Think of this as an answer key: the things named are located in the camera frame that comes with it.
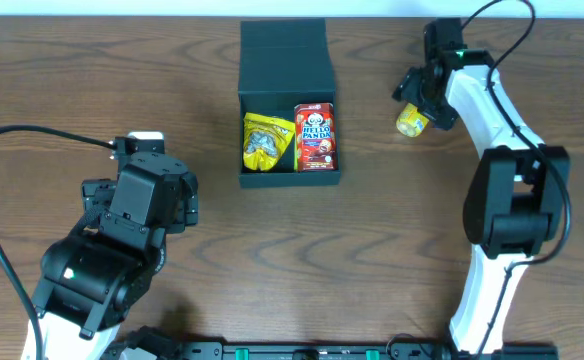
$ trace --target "open box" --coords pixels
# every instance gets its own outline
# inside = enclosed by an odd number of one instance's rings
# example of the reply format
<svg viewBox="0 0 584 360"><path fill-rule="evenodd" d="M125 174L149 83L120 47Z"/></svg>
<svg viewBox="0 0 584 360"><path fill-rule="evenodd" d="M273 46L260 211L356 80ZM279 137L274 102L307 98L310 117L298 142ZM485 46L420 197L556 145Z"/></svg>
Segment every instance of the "open box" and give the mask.
<svg viewBox="0 0 584 360"><path fill-rule="evenodd" d="M241 172L243 188L336 185L341 178L336 86L325 36L325 20L244 21L241 23ZM246 112L294 120L299 104L332 103L336 170L295 172L294 140L268 172L243 166Z"/></svg>

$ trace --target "green tape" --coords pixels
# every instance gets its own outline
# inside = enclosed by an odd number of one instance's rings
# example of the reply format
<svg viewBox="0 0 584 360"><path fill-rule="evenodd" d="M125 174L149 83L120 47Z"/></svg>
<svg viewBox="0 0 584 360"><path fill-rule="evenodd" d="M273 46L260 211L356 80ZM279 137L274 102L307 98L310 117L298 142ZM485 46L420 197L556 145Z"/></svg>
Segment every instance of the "green tape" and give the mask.
<svg viewBox="0 0 584 360"><path fill-rule="evenodd" d="M235 360L250 360L250 351L248 349L236 349L234 352Z"/></svg>
<svg viewBox="0 0 584 360"><path fill-rule="evenodd" d="M380 360L381 355L379 354L379 350L366 350L365 351L365 359L366 360Z"/></svg>

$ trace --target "white background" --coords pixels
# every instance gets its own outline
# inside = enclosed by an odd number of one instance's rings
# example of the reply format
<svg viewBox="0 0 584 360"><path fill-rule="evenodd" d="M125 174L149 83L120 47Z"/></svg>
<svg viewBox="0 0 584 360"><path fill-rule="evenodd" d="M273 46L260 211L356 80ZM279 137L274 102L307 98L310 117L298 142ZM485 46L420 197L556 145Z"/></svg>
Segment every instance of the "white background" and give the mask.
<svg viewBox="0 0 584 360"><path fill-rule="evenodd" d="M468 16L488 0L0 0L0 15ZM539 17L584 18L584 0L532 0ZM486 16L527 16L504 1Z"/></svg>

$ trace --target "red snack box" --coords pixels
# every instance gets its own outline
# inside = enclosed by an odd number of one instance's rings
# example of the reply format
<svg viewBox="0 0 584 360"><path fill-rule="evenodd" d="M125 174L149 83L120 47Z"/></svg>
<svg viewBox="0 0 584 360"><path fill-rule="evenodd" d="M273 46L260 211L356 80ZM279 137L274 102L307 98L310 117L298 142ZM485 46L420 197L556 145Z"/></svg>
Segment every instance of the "red snack box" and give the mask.
<svg viewBox="0 0 584 360"><path fill-rule="evenodd" d="M336 169L334 108L330 103L301 104L294 108L298 171Z"/></svg>

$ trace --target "wire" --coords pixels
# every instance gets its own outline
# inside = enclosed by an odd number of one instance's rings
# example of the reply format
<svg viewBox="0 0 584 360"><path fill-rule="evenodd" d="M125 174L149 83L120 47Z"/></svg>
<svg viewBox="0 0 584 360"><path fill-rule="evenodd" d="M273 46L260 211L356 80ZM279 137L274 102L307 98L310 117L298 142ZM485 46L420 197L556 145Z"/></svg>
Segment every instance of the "wire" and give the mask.
<svg viewBox="0 0 584 360"><path fill-rule="evenodd" d="M91 138L87 138L87 137L83 137L83 136L79 136L79 135L66 133L63 131L58 131L58 130L54 130L54 129L50 129L50 128L46 128L46 127L34 126L34 125L11 125L11 126L0 127L0 135L8 133L8 132L12 132L12 131L41 132L41 133L45 133L45 134L60 136L60 137L70 139L70 140L75 140L75 141L80 141L80 142L84 142L84 143L88 143L88 144L98 145L98 146L102 146L102 147L114 150L114 146L110 145L106 142L102 142L99 140L95 140L95 139L91 139ZM8 279L10 279L10 282L12 283L14 290L16 290L16 293L19 296L19 299L21 300L21 304L23 304L23 307L25 308L25 311L28 314L28 318L30 319L30 323L32 323L32 329L34 330L34 340L36 343L36 360L42 360L43 359L43 341L41 338L41 327L39 326L39 321L38 321L36 310L34 308L34 305L32 304L32 301L30 300L30 297L28 296L28 293L23 288L23 284L21 283L21 280L19 280L19 277L17 276L16 272L14 271L12 264L10 263L7 255L3 251L1 244L0 244L0 264L1 264L1 267L3 268L3 270L5 271L5 274L8 276Z"/></svg>
<svg viewBox="0 0 584 360"><path fill-rule="evenodd" d="M494 1L487 3L483 7L481 7L474 14L472 14L472 16L470 16L465 21L465 23L463 23L463 25L461 26L461 29L464 29L477 15L479 15L485 9L487 9L490 6L492 6L496 3L499 3L501 1L502 0L494 0ZM499 297L497 299L496 306L494 308L494 313L492 314L492 318L490 319L490 322L488 323L488 328L486 330L485 336L483 337L483 340L481 341L481 345L479 346L479 349L477 351L477 354L474 356L474 359L479 359L481 357L481 354L483 353L483 350L485 349L485 345L486 345L488 339L490 338L490 333L492 332L492 327L494 326L494 323L496 322L496 318L499 314L499 310L501 310L503 298L505 297L505 292L506 292L508 283L510 281L510 278L512 277L512 271L518 266L541 265L541 264L545 264L545 263L553 260L554 258L556 258L559 255L559 253L561 252L561 250L563 250L563 247L565 246L565 244L567 243L568 237L570 235L570 229L572 226L572 203L570 201L570 194L568 193L568 189L567 189L567 186L565 184L565 181L563 180L563 178L559 174L559 171L556 169L554 164L552 164L552 162L550 162L548 160L548 158L545 156L545 154L543 154L543 152L541 150L539 150L538 146L535 145L534 143L532 143L528 138L525 137L525 135L523 135L521 133L520 128L518 126L516 126L516 124L514 124L514 122L510 118L509 114L507 113L507 111L505 111L505 108L501 104L501 101L499 101L499 98L496 96L496 93L494 92L494 82L492 81L492 75L494 74L494 71L496 70L497 66L499 66L499 64L503 60L505 60L505 58L508 55L510 55L510 53L512 53L528 37L530 32L532 32L532 28L534 27L534 22L536 21L536 13L534 11L534 6L528 0L519 0L519 1L524 3L530 9L530 23L529 23L527 29L525 30L525 32L523 33L523 35L519 38L519 40L517 40L514 43L514 45L512 45L505 53L503 53L503 55L501 55L501 57L499 57L499 59L496 62L494 62L494 64L488 70L487 90L490 93L490 97L492 98L492 101L494 101L494 104L499 109L499 112L501 112L501 115L503 116L505 121L508 123L508 125L512 129L512 132L519 139L521 139L521 141L524 144L526 144L530 148L532 153L534 153L534 155L538 158L539 162L546 167L546 169L548 170L548 172L550 173L552 178L554 178L554 181L556 181L558 188L559 188L559 192L561 193L561 198L563 200L563 219L564 219L563 231L562 231L561 237L560 237L559 241L557 242L556 246L547 255L540 257L538 259L514 262L514 263L510 264L505 269L505 280L503 282L503 286L501 287L501 292L500 292Z"/></svg>
<svg viewBox="0 0 584 360"><path fill-rule="evenodd" d="M400 337L404 337L404 338L407 337L407 338L410 338L410 339L416 339L416 337L414 335L408 334L408 333L400 333L400 334L396 334L396 335L392 336L392 338L390 339L390 341L388 341L388 343L385 344L385 353L390 357L390 359L398 360L397 358L394 357L394 355L392 355L390 353L390 347L392 345L394 345L395 340L398 339L398 338L400 338ZM419 344L419 347L421 348L421 351L423 351L423 353L427 357L429 357L430 359L432 359L432 354L429 353L427 350L425 350L425 348L423 347L423 344L421 344L420 342L418 344Z"/></svg>

